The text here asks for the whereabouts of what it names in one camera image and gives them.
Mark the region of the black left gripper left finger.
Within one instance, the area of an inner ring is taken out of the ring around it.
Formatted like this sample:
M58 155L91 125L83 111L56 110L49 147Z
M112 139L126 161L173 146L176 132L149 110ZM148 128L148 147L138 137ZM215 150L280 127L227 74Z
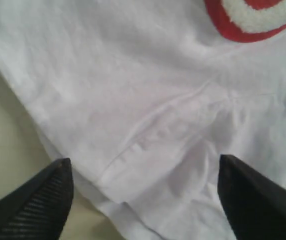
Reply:
M73 203L69 158L53 161L0 199L0 240L57 240Z

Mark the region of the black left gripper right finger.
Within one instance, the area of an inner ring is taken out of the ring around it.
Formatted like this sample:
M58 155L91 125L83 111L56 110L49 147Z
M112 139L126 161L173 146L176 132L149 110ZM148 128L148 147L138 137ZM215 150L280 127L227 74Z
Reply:
M220 156L219 199L238 240L286 240L286 189L233 155Z

